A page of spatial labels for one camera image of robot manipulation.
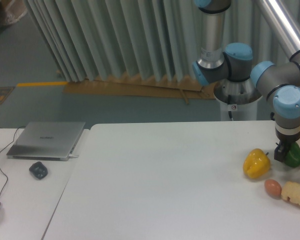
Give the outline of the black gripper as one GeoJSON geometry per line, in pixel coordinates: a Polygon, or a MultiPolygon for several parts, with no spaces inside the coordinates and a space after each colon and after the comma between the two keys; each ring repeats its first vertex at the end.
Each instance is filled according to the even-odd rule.
{"type": "Polygon", "coordinates": [[[274,159],[279,162],[284,162],[291,144],[300,139],[300,127],[291,129],[276,127],[275,134],[279,143],[274,150],[274,159]]]}

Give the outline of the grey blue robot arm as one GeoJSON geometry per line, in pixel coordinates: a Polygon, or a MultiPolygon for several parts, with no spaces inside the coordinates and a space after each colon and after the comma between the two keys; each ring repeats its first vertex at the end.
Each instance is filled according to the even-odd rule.
{"type": "Polygon", "coordinates": [[[274,159],[287,163],[294,143],[300,139],[300,25],[281,0],[256,1],[289,61],[281,66],[271,61],[253,65],[249,45],[235,42],[221,46],[225,12],[231,2],[197,0],[195,5],[207,17],[200,57],[192,64],[195,78],[202,86],[225,81],[215,96],[229,106],[264,97],[273,109],[270,117],[279,140],[274,159]]]}

